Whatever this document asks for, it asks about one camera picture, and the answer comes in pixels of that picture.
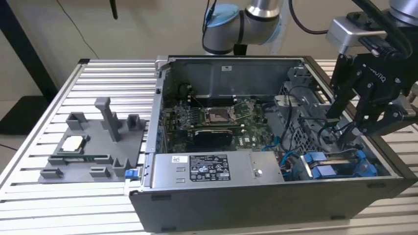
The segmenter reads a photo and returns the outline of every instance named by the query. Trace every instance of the black cable hose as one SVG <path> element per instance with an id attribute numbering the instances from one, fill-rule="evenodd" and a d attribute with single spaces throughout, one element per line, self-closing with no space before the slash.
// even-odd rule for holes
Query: black cable hose
<path id="1" fill-rule="evenodd" d="M 377 7 L 369 0 L 351 0 L 359 8 L 364 11 L 368 17 L 376 22 L 376 24 L 385 31 L 388 37 L 392 39 L 392 46 L 401 53 L 399 59 L 407 59 L 412 54 L 411 42 L 407 40 L 404 34 L 389 21 L 388 17 L 381 13 Z"/>
<path id="2" fill-rule="evenodd" d="M 295 9 L 293 9 L 293 1 L 292 0 L 288 0 L 288 10 L 289 10 L 289 14 L 293 18 L 293 21 L 296 23 L 296 25 L 299 26 L 299 28 L 308 34 L 313 34 L 313 35 L 320 35 L 320 34 L 325 34 L 328 31 L 327 30 L 321 30 L 321 31 L 313 31 L 313 30 L 309 30 L 308 28 L 305 28 L 303 26 L 303 24 L 300 23 L 297 17 L 296 17 L 296 14 L 295 14 Z"/>

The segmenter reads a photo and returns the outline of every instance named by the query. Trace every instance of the floor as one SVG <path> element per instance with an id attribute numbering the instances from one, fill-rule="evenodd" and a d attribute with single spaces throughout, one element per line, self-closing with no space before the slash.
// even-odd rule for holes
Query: floor
<path id="1" fill-rule="evenodd" d="M 13 107 L 14 103 L 17 101 L 0 101 L 0 119 L 3 117 L 9 109 Z M 18 148 L 21 143 L 23 142 L 26 136 L 6 136 L 0 135 L 0 144 L 6 145 L 13 148 Z M 7 149 L 2 146 L 0 146 L 0 173 L 2 172 L 7 162 L 10 161 L 14 150 Z"/>

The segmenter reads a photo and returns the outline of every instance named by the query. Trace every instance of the blue latch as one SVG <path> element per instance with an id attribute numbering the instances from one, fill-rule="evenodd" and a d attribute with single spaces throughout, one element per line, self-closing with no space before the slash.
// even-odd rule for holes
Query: blue latch
<path id="1" fill-rule="evenodd" d="M 124 172 L 125 179 L 137 179 L 138 178 L 138 171 L 137 169 L 129 169 Z"/>

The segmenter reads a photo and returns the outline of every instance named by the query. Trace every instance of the blue cable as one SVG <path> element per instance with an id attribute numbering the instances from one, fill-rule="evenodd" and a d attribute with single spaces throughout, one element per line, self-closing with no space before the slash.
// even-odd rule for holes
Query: blue cable
<path id="1" fill-rule="evenodd" d="M 283 159 L 281 159 L 281 161 L 280 161 L 280 164 L 279 165 L 283 165 L 284 164 L 284 162 L 285 162 L 285 158 L 288 157 L 288 155 L 291 155 L 293 152 L 292 151 L 288 151 L 285 154 L 284 154 L 284 156 L 283 156 Z"/>
<path id="2" fill-rule="evenodd" d="M 273 148 L 276 147 L 279 144 L 279 136 L 275 136 L 273 137 L 273 145 L 265 145 L 263 148 L 261 148 L 261 151 L 264 152 L 265 151 L 265 148 Z"/>

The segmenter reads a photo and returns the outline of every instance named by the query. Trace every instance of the robotic arm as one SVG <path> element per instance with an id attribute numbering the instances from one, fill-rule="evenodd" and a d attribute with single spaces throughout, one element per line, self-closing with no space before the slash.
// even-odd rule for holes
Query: robotic arm
<path id="1" fill-rule="evenodd" d="M 418 46 L 418 2 L 389 0 L 389 10 L 380 12 L 368 0 L 352 1 L 364 12 L 335 18 L 327 33 L 340 53 L 327 118 L 339 118 L 349 100 L 359 96 L 353 122 L 339 145 L 356 137 L 353 133 L 385 135 L 418 122 L 418 108 L 405 98 L 418 81 L 418 54 L 412 52 Z"/>
<path id="2" fill-rule="evenodd" d="M 206 54 L 242 55 L 245 45 L 260 45 L 277 33 L 277 0 L 252 0 L 242 11 L 232 4 L 206 10 L 201 46 Z"/>

